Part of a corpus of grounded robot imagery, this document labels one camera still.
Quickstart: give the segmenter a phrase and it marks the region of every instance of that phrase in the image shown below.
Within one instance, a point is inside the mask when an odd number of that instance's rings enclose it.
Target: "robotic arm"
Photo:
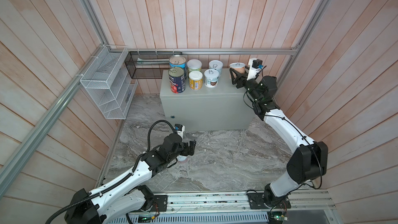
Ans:
[[[244,74],[230,68],[232,84],[237,88],[245,87],[255,114],[281,136],[293,153],[286,172],[265,186],[264,203],[274,207],[303,183],[326,174],[328,147],[324,142],[315,142],[306,136],[275,104],[272,97],[277,91],[276,77],[264,76],[256,82],[264,69],[261,60],[251,58],[246,68],[249,72]]]
[[[184,129],[183,125],[176,124],[173,133],[165,137],[162,145],[150,151],[148,148],[146,153],[138,156],[133,167],[112,181],[90,192],[84,189],[76,192],[71,204],[54,213],[46,224],[65,211],[67,224],[106,224],[130,211],[150,210],[154,204],[154,194],[146,185],[141,184],[172,167],[177,160],[184,161],[187,156],[195,153],[196,141],[190,141],[189,144],[182,142]]]

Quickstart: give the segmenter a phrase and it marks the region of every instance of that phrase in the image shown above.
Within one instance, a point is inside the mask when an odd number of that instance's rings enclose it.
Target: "metal lid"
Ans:
[[[219,69],[222,68],[224,64],[222,64],[222,61],[218,61],[218,60],[213,60],[209,62],[209,68],[212,69]]]
[[[191,71],[191,72],[189,73],[189,78],[192,79],[192,80],[194,80],[194,81],[198,81],[198,80],[200,80],[202,77],[203,77],[202,73],[201,73],[200,71],[197,71],[197,70]]]
[[[188,68],[198,69],[202,67],[202,62],[197,59],[191,59],[187,62]]]
[[[205,71],[205,76],[209,79],[217,78],[219,75],[220,73],[215,69],[208,69]]]
[[[239,68],[239,67],[245,67],[246,65],[242,62],[234,62],[234,63],[229,64],[229,66],[231,68]]]
[[[183,57],[181,55],[175,55],[175,56],[170,57],[169,62],[174,65],[181,65],[186,62],[186,59],[185,59],[185,57]]]
[[[169,75],[173,77],[180,77],[185,74],[184,69],[181,67],[171,67],[169,69]]]

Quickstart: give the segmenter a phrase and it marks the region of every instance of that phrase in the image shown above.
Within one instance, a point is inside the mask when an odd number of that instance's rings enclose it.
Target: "blue can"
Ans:
[[[184,78],[187,78],[187,67],[186,67],[186,59],[183,56],[175,55],[170,57],[169,63],[170,67],[180,67],[184,70]]]
[[[185,90],[184,70],[182,67],[169,69],[170,87],[173,93],[182,93]]]

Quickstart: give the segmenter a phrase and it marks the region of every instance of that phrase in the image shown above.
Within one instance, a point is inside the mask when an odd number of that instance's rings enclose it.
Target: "white can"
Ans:
[[[218,84],[218,76],[220,73],[215,69],[208,69],[205,71],[205,86],[216,87]]]
[[[202,62],[197,59],[191,59],[187,62],[188,74],[192,71],[201,71]]]
[[[245,73],[245,64],[242,62],[234,62],[229,64],[229,67],[233,68],[234,70],[236,70],[239,73]]]
[[[213,61],[210,61],[209,62],[209,69],[215,69],[215,70],[217,70],[219,73],[220,73],[220,75],[221,75],[221,72],[222,72],[222,66],[223,66],[224,64],[222,64],[222,61],[218,61],[218,60],[213,60]]]

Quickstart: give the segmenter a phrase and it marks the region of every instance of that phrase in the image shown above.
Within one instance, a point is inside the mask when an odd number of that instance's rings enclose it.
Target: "ventilation grille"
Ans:
[[[133,223],[138,223],[138,214],[130,214]],[[151,223],[247,223],[267,222],[266,212],[242,213],[198,213],[198,214],[160,214]],[[128,223],[126,217],[119,217],[110,223]]]

